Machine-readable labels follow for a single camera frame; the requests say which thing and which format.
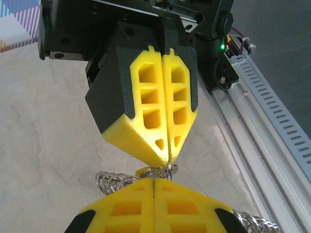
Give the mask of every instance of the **gray floor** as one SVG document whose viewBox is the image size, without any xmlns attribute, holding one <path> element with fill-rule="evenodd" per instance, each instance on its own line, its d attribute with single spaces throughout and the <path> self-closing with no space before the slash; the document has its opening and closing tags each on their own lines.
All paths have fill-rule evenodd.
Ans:
<svg viewBox="0 0 311 233">
<path fill-rule="evenodd" d="M 0 232 L 61 233 L 101 198 L 96 172 L 144 164 L 103 141 L 84 100 L 85 63 L 40 61 L 33 44 L 1 53 L 0 64 Z M 175 182 L 257 213 L 201 90 L 176 163 Z"/>
<path fill-rule="evenodd" d="M 311 1 L 235 0 L 231 12 L 257 45 L 256 65 L 311 138 Z"/>
</svg>

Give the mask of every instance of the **checkered mat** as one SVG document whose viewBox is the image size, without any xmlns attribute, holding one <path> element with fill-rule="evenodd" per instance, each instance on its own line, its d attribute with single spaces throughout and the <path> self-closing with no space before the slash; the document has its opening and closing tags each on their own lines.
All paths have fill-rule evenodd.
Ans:
<svg viewBox="0 0 311 233">
<path fill-rule="evenodd" d="M 0 52 L 38 41 L 40 0 L 0 0 Z"/>
</svg>

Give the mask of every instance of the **coiled spring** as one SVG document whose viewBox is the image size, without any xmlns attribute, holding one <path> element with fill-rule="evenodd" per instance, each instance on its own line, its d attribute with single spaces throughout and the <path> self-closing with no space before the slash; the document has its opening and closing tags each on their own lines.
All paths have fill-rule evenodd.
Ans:
<svg viewBox="0 0 311 233">
<path fill-rule="evenodd" d="M 258 216 L 251 216 L 242 211 L 234 211 L 234 215 L 242 223 L 248 233 L 279 233 L 280 228 L 270 221 Z"/>
<path fill-rule="evenodd" d="M 105 197 L 143 178 L 164 178 L 172 181 L 177 169 L 177 165 L 170 164 L 168 167 L 149 168 L 140 177 L 101 171 L 96 174 L 96 185 Z"/>
<path fill-rule="evenodd" d="M 96 174 L 96 184 L 102 195 L 105 197 L 119 189 L 122 189 L 143 178 L 164 178 L 172 180 L 173 174 L 177 172 L 177 165 L 146 169 L 140 176 L 129 176 L 124 173 L 99 172 Z M 270 221 L 258 216 L 251 216 L 248 213 L 234 211 L 248 233 L 279 233 L 279 227 Z"/>
</svg>

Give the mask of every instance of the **white marble floor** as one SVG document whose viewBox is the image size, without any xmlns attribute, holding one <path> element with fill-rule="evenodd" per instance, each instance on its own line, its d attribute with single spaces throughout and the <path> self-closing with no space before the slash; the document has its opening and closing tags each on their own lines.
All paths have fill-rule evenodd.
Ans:
<svg viewBox="0 0 311 233">
<path fill-rule="evenodd" d="M 85 62 L 41 61 L 37 45 L 0 53 L 0 232 L 64 232 L 101 198 L 100 170 L 143 163 L 104 142 L 87 107 Z M 255 214 L 256 206 L 200 90 L 174 181 Z"/>
</svg>

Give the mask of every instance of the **gray cable carrier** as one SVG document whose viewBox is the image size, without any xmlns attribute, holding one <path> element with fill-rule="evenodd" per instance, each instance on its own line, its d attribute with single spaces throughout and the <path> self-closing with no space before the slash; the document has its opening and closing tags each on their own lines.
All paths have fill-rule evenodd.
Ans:
<svg viewBox="0 0 311 233">
<path fill-rule="evenodd" d="M 247 55 L 230 58 L 311 183 L 311 141 Z"/>
</svg>

